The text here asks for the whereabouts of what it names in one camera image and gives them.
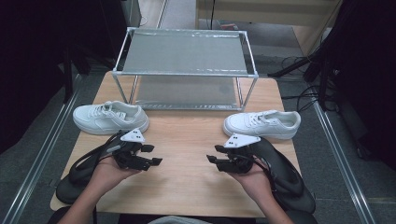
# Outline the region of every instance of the person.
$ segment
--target person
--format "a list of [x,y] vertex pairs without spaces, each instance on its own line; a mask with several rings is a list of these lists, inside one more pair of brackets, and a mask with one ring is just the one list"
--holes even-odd
[[[123,179],[140,172],[133,169],[121,169],[113,157],[101,160],[93,171],[87,187],[58,223],[89,223],[92,211],[101,197],[115,188]],[[247,195],[260,207],[269,223],[293,223],[276,202],[269,180],[257,164],[254,164],[246,174],[229,175],[242,185]]]

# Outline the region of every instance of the shoe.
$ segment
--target shoe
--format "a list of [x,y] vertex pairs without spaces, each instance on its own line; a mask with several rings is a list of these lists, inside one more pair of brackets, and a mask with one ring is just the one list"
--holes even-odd
[[73,121],[84,132],[113,134],[138,128],[143,133],[149,127],[149,118],[139,105],[120,101],[102,105],[82,105],[73,112]]
[[223,131],[231,136],[240,133],[250,136],[291,139],[300,127],[300,114],[276,110],[259,113],[240,113],[224,120]]

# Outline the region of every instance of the wooden desk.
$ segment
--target wooden desk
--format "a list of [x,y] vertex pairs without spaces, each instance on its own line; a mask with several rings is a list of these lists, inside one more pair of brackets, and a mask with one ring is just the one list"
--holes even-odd
[[[304,55],[308,55],[329,27],[342,0],[217,0],[214,20],[293,25]],[[199,19],[211,19],[213,0],[196,0]]]
[[[132,88],[134,77],[119,77],[124,90]],[[251,82],[241,79],[244,87]],[[94,104],[121,100],[116,83],[107,73]],[[276,81],[259,78],[246,112],[269,109],[283,110]],[[143,133],[146,144],[154,145],[151,153],[140,153],[147,158],[163,158],[160,166],[122,181],[108,192],[97,205],[98,211],[129,214],[262,217],[258,206],[242,187],[210,163],[206,154],[225,158],[214,149],[229,138],[222,130],[224,119],[233,111],[147,110],[150,120]],[[71,165],[86,152],[102,145],[108,135],[90,135],[81,132],[67,163],[63,176]],[[271,140],[299,169],[291,140]],[[64,206],[54,195],[50,207]]]

